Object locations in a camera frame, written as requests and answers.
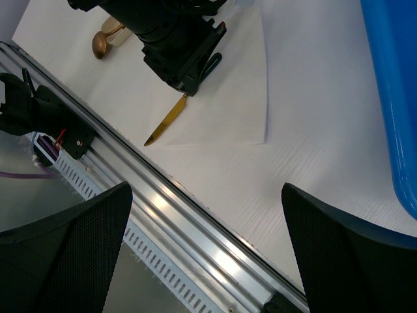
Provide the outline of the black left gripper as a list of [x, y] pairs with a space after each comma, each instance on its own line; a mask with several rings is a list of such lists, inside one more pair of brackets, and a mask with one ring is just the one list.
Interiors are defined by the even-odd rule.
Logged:
[[166, 84], [194, 96], [215, 47], [225, 35], [214, 25], [224, 1], [102, 1], [99, 7], [142, 41], [145, 63]]

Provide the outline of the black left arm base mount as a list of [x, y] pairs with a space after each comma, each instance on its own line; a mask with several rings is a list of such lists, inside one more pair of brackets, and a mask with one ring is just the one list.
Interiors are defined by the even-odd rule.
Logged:
[[45, 85], [33, 86], [29, 71], [23, 79], [2, 72], [5, 101], [1, 104], [1, 130], [15, 136], [41, 132], [55, 139], [75, 160], [91, 146], [95, 130]]

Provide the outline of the copper spoon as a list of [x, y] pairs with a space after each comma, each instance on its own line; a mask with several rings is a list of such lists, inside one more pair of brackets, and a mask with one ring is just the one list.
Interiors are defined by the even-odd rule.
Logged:
[[97, 60], [103, 59], [105, 56], [108, 55], [108, 53], [111, 50], [107, 42], [107, 37], [114, 35], [115, 33], [117, 33], [118, 31], [124, 28], [125, 28], [124, 25], [119, 24], [116, 28], [114, 28], [110, 32], [105, 33], [103, 31], [99, 31], [94, 35], [92, 39], [92, 43], [91, 43], [91, 48], [93, 51], [93, 55]]

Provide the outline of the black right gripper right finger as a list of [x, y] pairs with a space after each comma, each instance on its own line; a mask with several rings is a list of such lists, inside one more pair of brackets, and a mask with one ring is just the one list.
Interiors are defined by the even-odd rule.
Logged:
[[310, 312], [415, 312], [416, 238], [286, 183], [281, 202]]

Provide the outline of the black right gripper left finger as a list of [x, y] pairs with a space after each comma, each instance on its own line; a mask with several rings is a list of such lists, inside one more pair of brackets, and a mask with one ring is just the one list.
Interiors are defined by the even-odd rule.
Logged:
[[1, 233], [2, 312], [102, 312], [132, 207], [122, 182]]

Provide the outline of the gold knife green handle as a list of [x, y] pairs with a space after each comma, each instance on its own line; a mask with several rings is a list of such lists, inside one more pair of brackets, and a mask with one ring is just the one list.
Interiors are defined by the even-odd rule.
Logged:
[[188, 95], [183, 94], [179, 101], [171, 108], [168, 114], [164, 117], [164, 119], [160, 122], [160, 124], [156, 127], [154, 132], [149, 136], [147, 141], [144, 143], [144, 146], [152, 145], [174, 122], [174, 120], [181, 114], [183, 109], [186, 107], [186, 102], [188, 99]]

